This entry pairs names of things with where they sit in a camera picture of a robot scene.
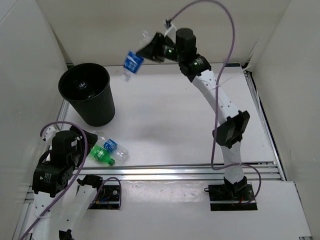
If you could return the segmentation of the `green plastic bottle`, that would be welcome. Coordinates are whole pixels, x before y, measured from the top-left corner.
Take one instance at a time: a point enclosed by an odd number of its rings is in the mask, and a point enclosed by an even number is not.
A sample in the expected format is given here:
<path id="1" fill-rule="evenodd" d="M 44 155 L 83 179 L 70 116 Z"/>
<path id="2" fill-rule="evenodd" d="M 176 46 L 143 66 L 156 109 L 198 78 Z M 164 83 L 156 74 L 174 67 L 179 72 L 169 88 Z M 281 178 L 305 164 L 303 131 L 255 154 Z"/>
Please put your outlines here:
<path id="1" fill-rule="evenodd" d="M 110 154 L 102 147 L 94 145 L 91 149 L 89 155 L 93 157 L 96 161 L 113 166 L 115 160 L 110 156 Z"/>

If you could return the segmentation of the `clear bottle large blue label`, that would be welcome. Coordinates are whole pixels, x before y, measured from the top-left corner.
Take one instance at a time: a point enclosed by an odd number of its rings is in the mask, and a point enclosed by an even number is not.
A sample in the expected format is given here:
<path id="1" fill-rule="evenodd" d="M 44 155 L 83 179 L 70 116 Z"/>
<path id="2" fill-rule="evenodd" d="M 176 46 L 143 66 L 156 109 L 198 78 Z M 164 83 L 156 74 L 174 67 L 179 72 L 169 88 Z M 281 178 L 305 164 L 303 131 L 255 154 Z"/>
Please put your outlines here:
<path id="1" fill-rule="evenodd" d="M 139 42 L 140 47 L 144 47 L 151 41 L 151 37 L 146 30 L 142 32 L 142 36 L 142 40 Z M 128 82 L 132 75 L 136 75 L 144 60 L 145 59 L 138 56 L 136 52 L 129 51 L 123 63 L 123 80 Z"/>

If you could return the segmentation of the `clear bottle small blue label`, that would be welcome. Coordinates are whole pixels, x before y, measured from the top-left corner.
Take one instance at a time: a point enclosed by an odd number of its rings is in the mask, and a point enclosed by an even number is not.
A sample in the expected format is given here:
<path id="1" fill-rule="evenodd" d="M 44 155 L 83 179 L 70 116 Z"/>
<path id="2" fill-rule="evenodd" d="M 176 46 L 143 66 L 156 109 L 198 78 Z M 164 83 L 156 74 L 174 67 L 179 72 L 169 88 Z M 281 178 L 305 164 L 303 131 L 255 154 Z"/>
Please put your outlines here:
<path id="1" fill-rule="evenodd" d="M 105 149 L 112 159 L 120 163 L 124 163 L 129 159 L 128 150 L 110 138 L 98 134 L 96 144 L 99 147 Z"/>

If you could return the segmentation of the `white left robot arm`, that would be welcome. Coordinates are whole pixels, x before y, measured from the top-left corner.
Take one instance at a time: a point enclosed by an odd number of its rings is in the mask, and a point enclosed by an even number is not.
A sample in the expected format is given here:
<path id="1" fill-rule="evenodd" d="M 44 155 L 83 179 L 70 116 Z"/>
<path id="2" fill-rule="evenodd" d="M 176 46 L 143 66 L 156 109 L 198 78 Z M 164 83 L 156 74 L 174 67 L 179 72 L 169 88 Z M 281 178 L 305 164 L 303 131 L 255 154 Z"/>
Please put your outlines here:
<path id="1" fill-rule="evenodd" d="M 97 63 L 69 68 L 59 79 L 58 90 L 90 126 L 101 127 L 115 116 L 109 72 Z M 89 174 L 79 178 L 87 156 L 98 149 L 99 137 L 75 123 L 69 129 L 59 122 L 40 131 L 49 149 L 33 173 L 35 221 L 27 232 L 34 240 L 70 240 L 75 226 L 105 194 L 105 180 Z"/>

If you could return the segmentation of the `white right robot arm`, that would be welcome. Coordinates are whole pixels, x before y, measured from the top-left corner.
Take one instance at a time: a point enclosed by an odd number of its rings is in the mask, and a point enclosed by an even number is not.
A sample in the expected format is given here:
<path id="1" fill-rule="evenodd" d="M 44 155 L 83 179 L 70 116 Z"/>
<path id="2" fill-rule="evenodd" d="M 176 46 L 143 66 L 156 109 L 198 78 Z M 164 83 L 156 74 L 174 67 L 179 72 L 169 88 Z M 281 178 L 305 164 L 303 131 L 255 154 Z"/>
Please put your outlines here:
<path id="1" fill-rule="evenodd" d="M 230 200 L 238 199 L 247 185 L 242 169 L 241 141 L 248 125 L 250 114 L 241 111 L 225 94 L 207 59 L 197 52 L 196 36 L 189 28 L 180 28 L 175 40 L 157 32 L 151 43 L 154 45 L 151 59 L 165 59 L 178 63 L 181 73 L 202 93 L 217 117 L 212 132 L 214 143 L 221 147 L 224 162 L 223 187 Z"/>

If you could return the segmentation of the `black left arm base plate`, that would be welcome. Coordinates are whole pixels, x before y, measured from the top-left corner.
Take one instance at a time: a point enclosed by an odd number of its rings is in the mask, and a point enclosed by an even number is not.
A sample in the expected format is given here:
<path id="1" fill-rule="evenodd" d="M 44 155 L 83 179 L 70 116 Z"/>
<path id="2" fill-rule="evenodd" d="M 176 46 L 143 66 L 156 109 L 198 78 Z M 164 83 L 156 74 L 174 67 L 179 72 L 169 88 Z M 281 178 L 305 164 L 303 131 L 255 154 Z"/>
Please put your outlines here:
<path id="1" fill-rule="evenodd" d="M 118 178 L 102 180 L 89 210 L 120 210 L 122 206 L 122 185 Z"/>

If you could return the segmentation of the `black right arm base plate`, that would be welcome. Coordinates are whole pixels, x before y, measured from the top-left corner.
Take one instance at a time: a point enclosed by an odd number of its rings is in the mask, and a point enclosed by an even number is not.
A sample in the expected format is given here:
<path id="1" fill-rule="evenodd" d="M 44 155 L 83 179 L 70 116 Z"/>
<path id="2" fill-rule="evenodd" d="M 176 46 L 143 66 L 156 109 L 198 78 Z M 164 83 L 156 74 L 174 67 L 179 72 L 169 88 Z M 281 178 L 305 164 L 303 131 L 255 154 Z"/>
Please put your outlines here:
<path id="1" fill-rule="evenodd" d="M 257 211 L 253 186 L 248 184 L 233 194 L 225 184 L 211 184 L 203 189 L 209 195 L 212 212 Z"/>

